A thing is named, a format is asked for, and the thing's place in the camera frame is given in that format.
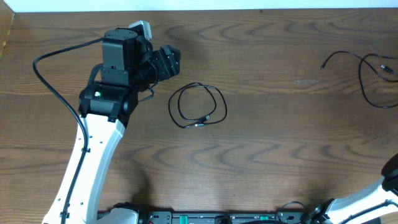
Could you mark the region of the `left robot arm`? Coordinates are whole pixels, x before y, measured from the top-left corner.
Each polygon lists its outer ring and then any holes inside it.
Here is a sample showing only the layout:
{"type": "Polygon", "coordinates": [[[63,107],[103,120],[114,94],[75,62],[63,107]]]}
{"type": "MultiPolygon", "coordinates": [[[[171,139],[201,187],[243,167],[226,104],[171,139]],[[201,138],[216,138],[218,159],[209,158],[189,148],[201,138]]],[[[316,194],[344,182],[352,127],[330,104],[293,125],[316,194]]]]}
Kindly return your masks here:
{"type": "Polygon", "coordinates": [[[99,39],[103,61],[79,95],[79,130],[64,178],[44,223],[142,223],[124,206],[98,217],[98,204],[109,164],[124,135],[138,94],[180,71],[181,53],[169,45],[154,50],[147,24],[109,30],[99,39]]]}

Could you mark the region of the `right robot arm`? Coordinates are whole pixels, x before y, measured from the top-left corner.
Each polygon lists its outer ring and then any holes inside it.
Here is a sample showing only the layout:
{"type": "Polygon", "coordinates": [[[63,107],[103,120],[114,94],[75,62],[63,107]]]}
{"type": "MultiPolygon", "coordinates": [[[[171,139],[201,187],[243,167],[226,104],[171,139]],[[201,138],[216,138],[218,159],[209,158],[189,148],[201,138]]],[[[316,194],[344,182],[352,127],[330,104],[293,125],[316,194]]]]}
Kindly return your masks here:
{"type": "Polygon", "coordinates": [[[397,211],[397,155],[381,171],[372,185],[344,198],[330,199],[309,211],[303,223],[365,223],[397,211]]]}

